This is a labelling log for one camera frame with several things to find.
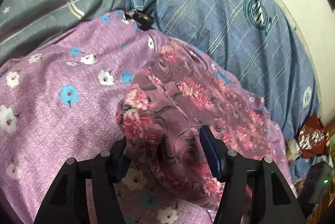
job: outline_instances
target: crumpled fabric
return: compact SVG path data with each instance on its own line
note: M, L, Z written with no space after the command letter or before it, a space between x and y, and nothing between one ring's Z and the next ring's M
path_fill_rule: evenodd
M224 184L211 175L199 141L202 125L244 157L271 156L291 184L282 133L260 98L178 40L162 46L137 73L116 119L126 136L125 155L148 163L174 195L206 209L218 209ZM277 149L271 149L271 136L277 136Z

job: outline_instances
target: zebra print logo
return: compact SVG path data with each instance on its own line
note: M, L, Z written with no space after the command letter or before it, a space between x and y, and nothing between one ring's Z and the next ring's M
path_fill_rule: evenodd
M269 17L261 0L246 0L243 8L250 26L253 25L261 30L268 29Z

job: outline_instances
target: blue flower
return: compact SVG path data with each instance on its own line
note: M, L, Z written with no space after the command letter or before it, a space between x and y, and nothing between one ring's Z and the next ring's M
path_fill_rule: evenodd
M147 192L138 198L138 202L145 209L153 209L158 206L158 195L153 192Z
M225 78L226 78L226 74L222 74L222 73L220 73L220 72L215 73L215 76L216 76L217 78L219 78L219 79L225 79Z
M75 57L77 57L81 54L81 51L75 46L71 47L70 52Z
M64 105L70 105L71 107L79 100L78 90L72 85L63 86L59 92L59 96L63 100Z
M118 17L122 18L122 12L121 12L121 10L117 10L116 14L118 15Z
M124 83L133 82L133 79L134 77L128 71L125 71L122 75L122 82Z
M110 20L110 18L107 15L102 15L100 16L100 18L104 23L108 23Z

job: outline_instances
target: purple blanket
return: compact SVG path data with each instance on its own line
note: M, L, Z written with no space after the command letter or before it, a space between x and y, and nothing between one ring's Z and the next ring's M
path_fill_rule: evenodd
M115 11L0 68L0 187L25 224L33 223L67 158L92 158L124 136L115 119L118 103L137 72L170 40L139 30ZM282 135L274 130L267 138L289 179ZM133 163L115 188L127 224L207 224L215 215L169 193L147 165ZM96 223L89 183L88 203Z

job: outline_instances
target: gray fabric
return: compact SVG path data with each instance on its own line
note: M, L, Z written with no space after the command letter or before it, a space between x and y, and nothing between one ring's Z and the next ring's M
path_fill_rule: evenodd
M125 0L4 0L0 6L0 66L10 58L26 56L80 20L114 9L125 9Z

